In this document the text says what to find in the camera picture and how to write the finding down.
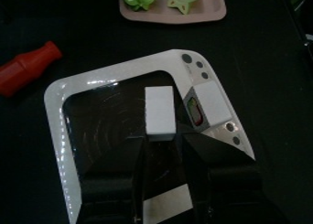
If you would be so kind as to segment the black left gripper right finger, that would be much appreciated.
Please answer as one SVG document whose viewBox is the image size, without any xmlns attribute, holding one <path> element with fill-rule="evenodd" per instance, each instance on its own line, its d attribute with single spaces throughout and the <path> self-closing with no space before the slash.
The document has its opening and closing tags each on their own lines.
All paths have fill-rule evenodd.
<svg viewBox="0 0 313 224">
<path fill-rule="evenodd" d="M 263 194 L 259 169 L 250 156 L 185 125 L 177 127 L 177 148 L 193 224 L 286 224 Z"/>
</svg>

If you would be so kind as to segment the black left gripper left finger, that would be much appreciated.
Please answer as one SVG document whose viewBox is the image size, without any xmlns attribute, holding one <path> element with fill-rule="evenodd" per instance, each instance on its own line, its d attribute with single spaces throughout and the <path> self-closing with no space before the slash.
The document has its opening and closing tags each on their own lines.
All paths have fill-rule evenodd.
<svg viewBox="0 0 313 224">
<path fill-rule="evenodd" d="M 101 155 L 80 180 L 76 224 L 141 224 L 143 136 Z"/>
</svg>

